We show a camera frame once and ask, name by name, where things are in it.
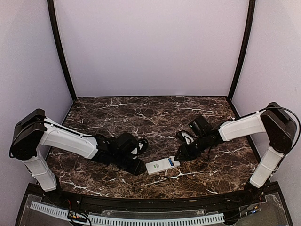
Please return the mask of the white air conditioner remote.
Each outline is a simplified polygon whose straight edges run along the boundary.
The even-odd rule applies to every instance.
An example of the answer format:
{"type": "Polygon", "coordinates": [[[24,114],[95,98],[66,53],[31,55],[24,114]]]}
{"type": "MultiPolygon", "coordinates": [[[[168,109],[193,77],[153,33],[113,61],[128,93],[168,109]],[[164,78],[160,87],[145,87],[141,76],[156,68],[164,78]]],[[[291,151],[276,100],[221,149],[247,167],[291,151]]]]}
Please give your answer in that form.
{"type": "Polygon", "coordinates": [[[176,168],[181,165],[179,161],[174,160],[174,156],[170,156],[168,158],[164,158],[161,160],[146,163],[145,167],[146,167],[147,173],[149,175],[153,175],[153,174],[161,173],[163,171],[168,171],[170,169],[176,168]],[[168,162],[168,158],[173,159],[175,166],[173,166],[173,167],[170,166],[170,164],[168,162]]]}

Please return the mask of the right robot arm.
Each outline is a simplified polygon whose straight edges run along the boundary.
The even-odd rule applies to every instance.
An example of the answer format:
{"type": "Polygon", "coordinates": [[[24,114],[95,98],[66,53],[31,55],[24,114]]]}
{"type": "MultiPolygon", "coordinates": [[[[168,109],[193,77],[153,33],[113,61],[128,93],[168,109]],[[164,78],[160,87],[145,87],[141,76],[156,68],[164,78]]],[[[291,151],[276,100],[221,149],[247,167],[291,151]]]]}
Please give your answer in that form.
{"type": "Polygon", "coordinates": [[[301,135],[301,122],[298,116],[276,102],[217,126],[213,126],[200,115],[189,123],[189,127],[194,132],[193,135],[185,130],[177,133],[182,144],[174,158],[176,161],[194,160],[205,150],[239,137],[267,134],[269,147],[249,179],[251,186],[240,193],[240,200],[244,204],[250,204],[258,197],[257,188],[261,188],[276,171],[285,156],[294,149],[301,135]]]}

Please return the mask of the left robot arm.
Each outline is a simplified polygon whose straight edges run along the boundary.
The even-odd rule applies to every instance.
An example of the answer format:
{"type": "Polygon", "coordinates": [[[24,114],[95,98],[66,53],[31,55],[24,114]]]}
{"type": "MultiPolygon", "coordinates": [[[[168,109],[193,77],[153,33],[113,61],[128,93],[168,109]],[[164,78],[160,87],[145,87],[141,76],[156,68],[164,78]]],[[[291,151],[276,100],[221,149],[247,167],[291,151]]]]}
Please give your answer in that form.
{"type": "Polygon", "coordinates": [[[56,205],[66,202],[66,194],[59,189],[59,181],[37,150],[38,145],[56,147],[80,155],[88,160],[114,164],[138,176],[146,171],[138,156],[148,148],[147,139],[136,139],[129,133],[119,137],[83,134],[64,127],[36,109],[15,125],[10,158],[20,160],[38,181],[48,198],[56,205]]]}

